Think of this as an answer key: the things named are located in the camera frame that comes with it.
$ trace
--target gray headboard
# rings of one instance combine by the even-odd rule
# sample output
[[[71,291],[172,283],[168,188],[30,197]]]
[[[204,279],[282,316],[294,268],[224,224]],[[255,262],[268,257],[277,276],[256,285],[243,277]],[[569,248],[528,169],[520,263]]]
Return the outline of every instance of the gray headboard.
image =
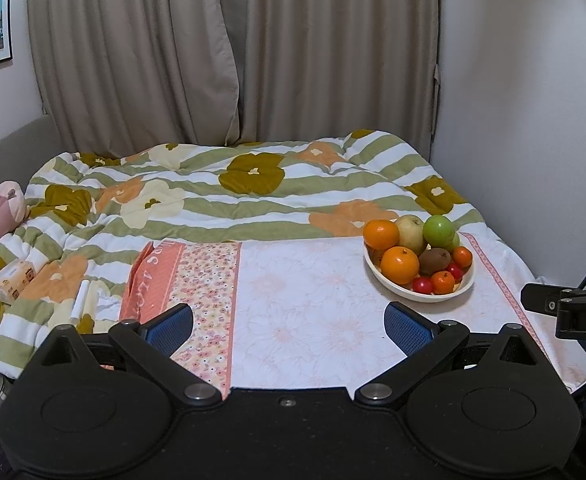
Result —
[[[26,124],[0,140],[0,183],[15,180],[25,190],[33,174],[62,151],[50,116]]]

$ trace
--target white wall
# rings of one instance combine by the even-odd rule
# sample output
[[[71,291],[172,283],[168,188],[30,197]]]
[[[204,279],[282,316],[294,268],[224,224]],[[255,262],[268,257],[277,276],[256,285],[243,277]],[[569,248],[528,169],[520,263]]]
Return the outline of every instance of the white wall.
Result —
[[[26,0],[11,0],[10,13],[14,58],[0,63],[0,139],[42,114],[29,44]]]
[[[586,272],[586,0],[442,0],[431,162],[536,275]]]

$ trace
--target striped floral blanket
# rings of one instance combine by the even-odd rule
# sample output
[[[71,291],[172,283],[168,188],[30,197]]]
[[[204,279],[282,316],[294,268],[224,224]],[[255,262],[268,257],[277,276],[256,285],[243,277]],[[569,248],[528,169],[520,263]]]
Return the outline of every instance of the striped floral blanket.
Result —
[[[13,305],[0,303],[0,371],[10,377],[57,324],[107,331],[151,240],[348,237],[409,212],[445,214],[457,228],[483,223],[409,144],[371,130],[234,148],[162,144],[123,159],[63,153],[25,196],[28,220],[0,240],[0,269],[19,258],[37,272]]]

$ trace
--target white bowl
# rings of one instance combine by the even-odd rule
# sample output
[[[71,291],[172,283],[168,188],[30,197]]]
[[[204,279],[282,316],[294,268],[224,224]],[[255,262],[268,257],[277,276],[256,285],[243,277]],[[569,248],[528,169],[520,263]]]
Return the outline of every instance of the white bowl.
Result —
[[[420,301],[421,303],[439,303],[440,301],[450,300],[451,298],[456,298],[460,294],[464,294],[469,288],[471,288],[471,285],[473,285],[475,261],[471,263],[471,266],[464,274],[464,277],[457,287],[457,290],[454,290],[450,294],[420,294],[418,292],[413,292],[408,288],[404,288],[403,286],[395,285],[391,280],[385,278],[371,261],[371,257],[369,256],[369,251],[366,245],[364,245],[364,260],[369,266],[369,269],[371,269],[371,272],[373,272],[373,275],[382,285],[384,285],[394,294],[406,298],[406,300]]]

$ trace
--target kiwi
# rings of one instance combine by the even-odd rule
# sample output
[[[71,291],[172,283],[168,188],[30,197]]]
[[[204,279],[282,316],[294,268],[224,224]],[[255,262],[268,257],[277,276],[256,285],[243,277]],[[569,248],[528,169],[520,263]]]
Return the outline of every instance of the kiwi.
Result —
[[[451,263],[451,255],[446,249],[429,249],[420,254],[420,272],[430,276],[444,270]]]

